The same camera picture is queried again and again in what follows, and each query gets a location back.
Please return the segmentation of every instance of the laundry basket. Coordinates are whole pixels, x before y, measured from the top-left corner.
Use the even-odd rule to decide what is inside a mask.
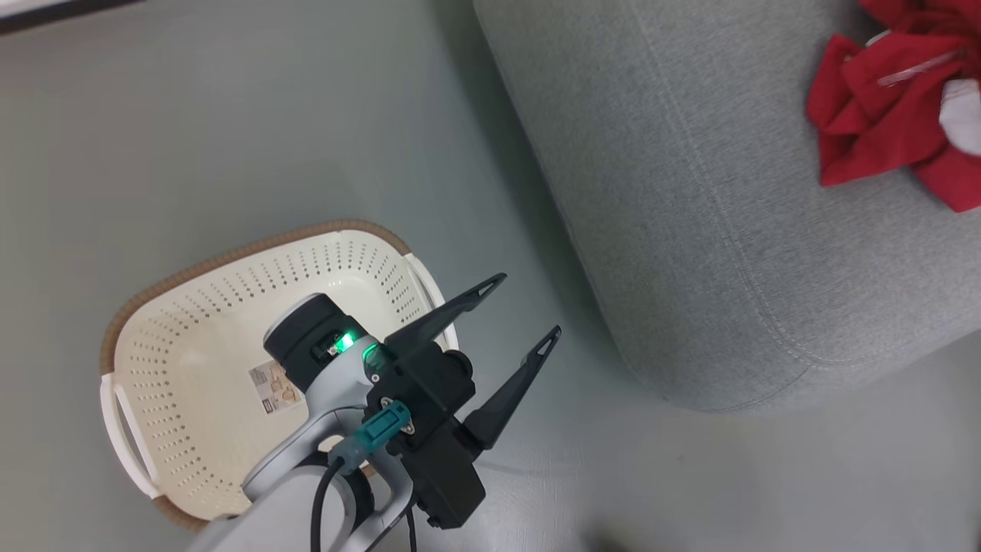
[[[250,503],[242,479],[306,419],[302,395],[262,339],[317,292],[379,339],[443,303],[402,240],[344,220],[171,276],[110,324],[101,358],[106,429],[129,477],[175,523],[199,530],[220,514],[243,512]],[[452,326],[437,341],[458,347]]]

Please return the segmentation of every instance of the basket label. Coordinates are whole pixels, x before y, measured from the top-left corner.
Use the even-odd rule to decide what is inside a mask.
[[[303,394],[286,378],[286,370],[275,360],[248,371],[266,414],[282,411],[303,401]]]

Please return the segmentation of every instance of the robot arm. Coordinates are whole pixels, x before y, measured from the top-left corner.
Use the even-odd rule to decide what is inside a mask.
[[[323,294],[285,314],[263,346],[306,395],[309,418],[245,478],[243,490],[253,501],[248,511],[214,520],[188,552],[309,550],[315,494],[337,458],[344,458],[343,467],[323,495],[322,550],[371,550],[413,505],[432,526],[466,523],[486,496],[474,461],[494,445],[561,335],[552,329],[486,404],[463,423],[456,419],[476,392],[473,367],[432,340],[505,277],[488,279],[383,344]],[[333,435],[344,440],[326,457],[318,453]],[[378,510],[357,469],[361,460],[389,489]]]

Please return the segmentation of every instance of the gray fabric upholstery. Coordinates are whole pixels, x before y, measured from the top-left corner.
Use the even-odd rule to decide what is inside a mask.
[[[818,186],[804,101],[857,0],[477,0],[630,367],[704,411],[807,405],[981,327],[981,211]]]

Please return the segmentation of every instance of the white cloth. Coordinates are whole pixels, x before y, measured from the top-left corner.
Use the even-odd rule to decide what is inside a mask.
[[[968,155],[981,156],[981,90],[978,81],[964,79],[944,85],[940,126],[953,147]]]

